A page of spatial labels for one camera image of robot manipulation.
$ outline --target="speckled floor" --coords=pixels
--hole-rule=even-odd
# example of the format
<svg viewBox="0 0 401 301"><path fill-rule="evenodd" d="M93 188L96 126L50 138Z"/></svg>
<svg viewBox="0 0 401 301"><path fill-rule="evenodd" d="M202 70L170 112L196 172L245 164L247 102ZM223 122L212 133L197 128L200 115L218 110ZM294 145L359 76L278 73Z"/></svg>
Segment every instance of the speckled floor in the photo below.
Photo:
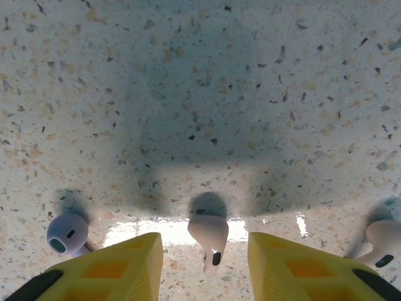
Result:
<svg viewBox="0 0 401 301"><path fill-rule="evenodd" d="M162 232L161 301L252 300L248 231L343 256L401 219L400 2L228 2L0 2L0 297L68 258L71 208L97 248ZM213 209L208 279L185 219Z"/></svg>

